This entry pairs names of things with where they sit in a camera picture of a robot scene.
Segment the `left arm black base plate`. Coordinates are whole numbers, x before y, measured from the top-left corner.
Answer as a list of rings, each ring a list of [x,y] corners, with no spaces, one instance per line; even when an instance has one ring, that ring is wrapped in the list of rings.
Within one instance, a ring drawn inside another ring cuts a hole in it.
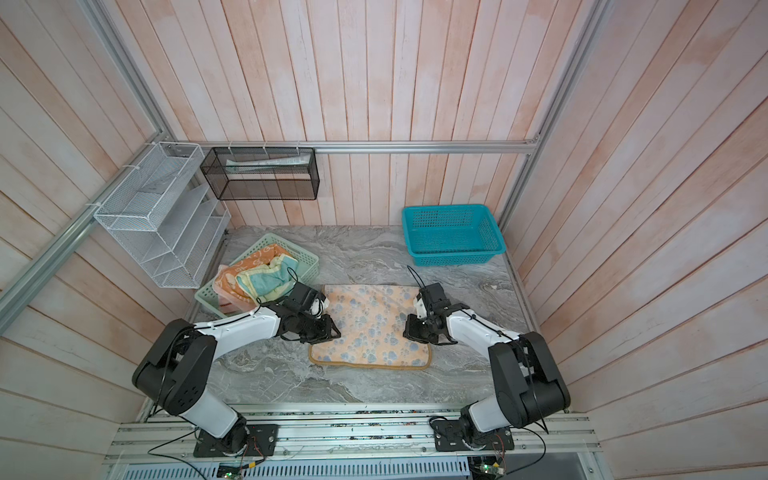
[[[201,430],[193,450],[194,458],[253,456],[270,457],[278,439],[277,424],[236,424],[222,438]]]

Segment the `teal plastic basket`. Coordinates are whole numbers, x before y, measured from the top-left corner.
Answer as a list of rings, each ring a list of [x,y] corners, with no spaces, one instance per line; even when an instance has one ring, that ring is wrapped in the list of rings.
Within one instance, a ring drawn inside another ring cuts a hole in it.
[[[481,204],[406,207],[402,226],[416,266],[484,264],[506,251],[493,214]]]

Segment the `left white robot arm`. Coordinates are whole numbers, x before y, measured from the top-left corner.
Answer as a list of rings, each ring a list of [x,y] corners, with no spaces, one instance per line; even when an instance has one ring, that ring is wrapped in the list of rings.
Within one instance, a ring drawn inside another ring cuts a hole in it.
[[[208,387],[215,360],[241,347],[279,338],[320,344],[341,337],[327,297],[297,282],[276,300],[217,321],[166,325],[133,373],[132,383],[168,414],[195,425],[234,455],[249,435],[245,418]]]

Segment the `pink orange patterned towel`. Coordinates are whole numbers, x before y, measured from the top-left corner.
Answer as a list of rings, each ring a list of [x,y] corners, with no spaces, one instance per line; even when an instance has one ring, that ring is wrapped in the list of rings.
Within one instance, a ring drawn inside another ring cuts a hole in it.
[[[277,244],[247,255],[232,266],[221,266],[214,279],[223,313],[247,312],[274,301],[294,286],[298,261]]]

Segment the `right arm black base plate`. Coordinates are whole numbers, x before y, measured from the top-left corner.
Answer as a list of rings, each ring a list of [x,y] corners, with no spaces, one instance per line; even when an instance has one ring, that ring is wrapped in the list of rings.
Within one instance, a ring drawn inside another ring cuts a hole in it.
[[[431,417],[428,424],[433,431],[438,452],[494,450],[505,453],[514,449],[514,440],[509,430],[479,432],[466,419],[449,420],[442,416]]]

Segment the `black mesh wall basket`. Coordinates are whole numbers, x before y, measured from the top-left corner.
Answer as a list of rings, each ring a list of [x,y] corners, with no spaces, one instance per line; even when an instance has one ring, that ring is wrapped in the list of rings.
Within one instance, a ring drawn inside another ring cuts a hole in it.
[[[320,175],[315,151],[301,147],[213,147],[201,171],[219,200],[309,201]]]

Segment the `orange paw print towel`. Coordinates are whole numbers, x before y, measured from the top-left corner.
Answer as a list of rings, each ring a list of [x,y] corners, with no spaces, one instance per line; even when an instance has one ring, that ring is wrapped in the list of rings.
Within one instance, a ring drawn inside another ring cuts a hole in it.
[[[397,285],[327,285],[329,314],[341,336],[309,348],[318,366],[388,370],[424,370],[431,347],[408,340],[407,317],[416,312],[416,287]]]

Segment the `light green plastic basket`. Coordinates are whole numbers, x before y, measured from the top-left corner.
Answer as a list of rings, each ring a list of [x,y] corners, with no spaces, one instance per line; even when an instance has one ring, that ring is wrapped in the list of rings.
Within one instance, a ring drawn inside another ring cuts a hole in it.
[[[232,265],[235,265],[236,263],[251,257],[255,252],[263,250],[264,248],[271,245],[278,245],[282,247],[298,261],[296,273],[298,274],[300,281],[307,284],[310,284],[314,281],[319,273],[319,258],[303,247],[274,233],[264,234],[248,249],[236,257],[232,262]],[[195,293],[194,297],[197,302],[201,304],[201,307],[205,311],[214,315],[216,318],[225,318],[227,316],[227,312],[223,311],[219,294],[216,293],[213,288],[214,283],[214,280],[210,280],[204,284]]]

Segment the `green yellow striped towel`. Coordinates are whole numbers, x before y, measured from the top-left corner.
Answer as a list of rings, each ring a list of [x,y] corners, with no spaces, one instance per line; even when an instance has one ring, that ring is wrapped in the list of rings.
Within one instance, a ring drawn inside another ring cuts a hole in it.
[[[290,255],[280,254],[268,264],[238,273],[238,287],[245,295],[257,302],[273,301],[288,293],[298,281],[298,261]]]

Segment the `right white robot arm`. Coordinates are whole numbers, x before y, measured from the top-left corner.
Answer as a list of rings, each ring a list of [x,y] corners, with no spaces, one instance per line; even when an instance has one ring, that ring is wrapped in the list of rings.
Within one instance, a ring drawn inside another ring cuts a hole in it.
[[[522,429],[570,407],[570,392],[542,335],[504,329],[466,304],[451,302],[438,283],[421,287],[414,305],[406,339],[462,344],[489,362],[493,394],[462,409],[458,427],[464,439],[506,427]]]

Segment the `aluminium mounting rail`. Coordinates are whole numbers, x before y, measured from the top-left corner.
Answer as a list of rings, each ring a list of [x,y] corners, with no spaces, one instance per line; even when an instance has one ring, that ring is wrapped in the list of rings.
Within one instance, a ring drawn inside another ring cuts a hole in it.
[[[456,419],[460,405],[446,403],[274,403],[238,404],[251,425],[275,424],[273,460],[436,457],[432,417]],[[601,445],[585,414],[558,413],[546,426],[511,428],[514,447],[504,452],[508,465],[526,454],[576,453],[589,456]],[[104,462],[129,465],[193,461],[192,425],[161,412],[139,423],[119,426]]]

